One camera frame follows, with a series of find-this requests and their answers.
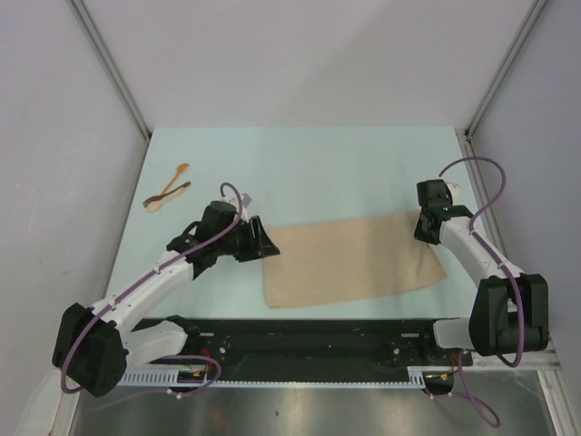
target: cloth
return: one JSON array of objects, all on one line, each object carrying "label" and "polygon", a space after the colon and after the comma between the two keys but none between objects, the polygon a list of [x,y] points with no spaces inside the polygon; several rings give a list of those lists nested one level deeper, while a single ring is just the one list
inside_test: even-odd
[{"label": "cloth", "polygon": [[304,307],[393,295],[446,278],[431,247],[413,237],[418,212],[269,229],[281,255],[264,260],[270,307]]}]

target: white table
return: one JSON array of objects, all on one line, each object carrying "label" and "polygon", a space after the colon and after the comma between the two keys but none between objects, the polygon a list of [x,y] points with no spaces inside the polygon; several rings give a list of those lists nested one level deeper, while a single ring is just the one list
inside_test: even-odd
[{"label": "white table", "polygon": [[[221,182],[248,193],[249,213],[258,214],[267,228],[319,223],[418,210],[416,183],[436,178],[459,157],[454,129],[447,126],[156,130],[107,294],[118,293],[151,268],[165,245],[219,198]],[[186,181],[192,185],[158,213],[146,212],[142,201],[159,193],[181,163],[190,168],[174,186]],[[448,171],[447,180],[460,184],[462,203],[475,212],[464,165]],[[435,250],[448,273],[443,282],[399,295],[298,309],[266,305],[261,261],[221,258],[150,316],[468,317],[476,288],[451,253],[443,247]]]}]

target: metal beam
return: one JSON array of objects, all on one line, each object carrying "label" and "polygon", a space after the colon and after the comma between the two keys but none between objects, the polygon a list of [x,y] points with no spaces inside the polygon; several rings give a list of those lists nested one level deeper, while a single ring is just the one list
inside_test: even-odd
[{"label": "metal beam", "polygon": [[518,55],[525,46],[525,42],[531,35],[531,31],[537,24],[538,18],[541,16],[542,12],[545,10],[548,3],[549,0],[535,0],[535,3],[532,4],[531,7],[528,9],[525,20],[518,29],[517,35],[515,36],[515,39],[508,48],[508,51],[505,54],[504,59],[500,63],[500,67],[497,69],[497,72],[494,75],[492,83],[488,87],[486,93],[484,94],[484,97],[482,98],[480,104],[478,105],[476,112],[472,116],[472,119],[470,120],[470,123],[466,128],[466,135],[468,139],[472,138],[474,132],[478,129],[480,121],[482,121],[482,117],[492,104],[495,96],[498,93],[498,90],[507,79],[508,73],[510,73],[513,65],[515,64],[515,61],[518,58]]},{"label": "metal beam", "polygon": [[101,65],[109,76],[115,91],[117,91],[123,104],[129,111],[129,115],[132,117],[135,126],[142,134],[145,142],[148,144],[150,138],[152,137],[152,133],[147,128],[139,107],[133,100],[133,96],[129,91],[129,87],[121,76],[119,68],[115,63],[113,56],[109,52],[109,49],[107,48],[107,45],[105,44],[105,41],[103,40],[103,37],[101,36],[95,21],[87,9],[87,6],[84,4],[83,0],[67,0],[67,2],[71,6],[73,14],[77,18],[79,25],[83,28],[83,31],[89,40],[89,44],[91,44],[93,47],[95,54],[101,62]]}]

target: white wall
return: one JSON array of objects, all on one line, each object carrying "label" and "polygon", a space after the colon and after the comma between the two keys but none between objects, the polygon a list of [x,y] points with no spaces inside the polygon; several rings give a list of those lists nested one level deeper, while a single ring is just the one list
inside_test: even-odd
[{"label": "white wall", "polygon": [[464,128],[533,0],[87,0],[150,128]]},{"label": "white wall", "polygon": [[0,4],[0,433],[103,290],[144,143],[65,0]]},{"label": "white wall", "polygon": [[[581,405],[581,2],[551,2],[479,127],[507,170],[496,211],[508,254],[550,286],[550,329]],[[496,174],[487,173],[496,189]]]}]

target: brown towel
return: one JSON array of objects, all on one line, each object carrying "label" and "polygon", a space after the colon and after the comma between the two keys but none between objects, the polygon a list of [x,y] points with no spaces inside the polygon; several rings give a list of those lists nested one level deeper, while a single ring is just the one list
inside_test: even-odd
[{"label": "brown towel", "polygon": [[264,260],[270,307],[348,302],[412,291],[446,278],[414,239],[418,212],[270,229],[280,256]]}]

